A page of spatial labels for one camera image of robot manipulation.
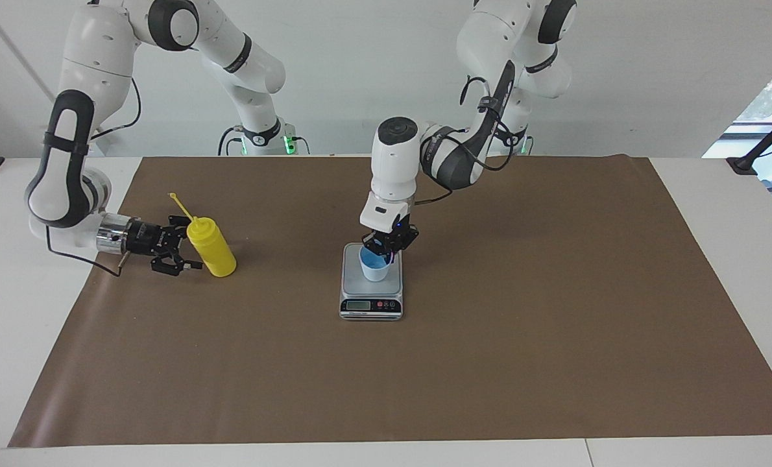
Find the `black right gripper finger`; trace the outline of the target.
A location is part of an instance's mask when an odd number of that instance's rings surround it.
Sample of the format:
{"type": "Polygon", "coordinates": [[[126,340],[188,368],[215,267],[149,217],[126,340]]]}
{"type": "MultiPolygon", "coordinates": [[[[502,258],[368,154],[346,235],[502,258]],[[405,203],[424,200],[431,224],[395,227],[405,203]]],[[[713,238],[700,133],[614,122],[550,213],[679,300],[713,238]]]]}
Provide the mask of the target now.
{"type": "Polygon", "coordinates": [[[185,260],[181,256],[160,255],[151,259],[151,269],[154,272],[163,273],[171,277],[178,277],[185,270],[202,270],[203,263],[185,260]]]}
{"type": "Polygon", "coordinates": [[[186,216],[168,216],[167,226],[162,227],[162,243],[180,243],[187,239],[191,219],[186,216]]]}

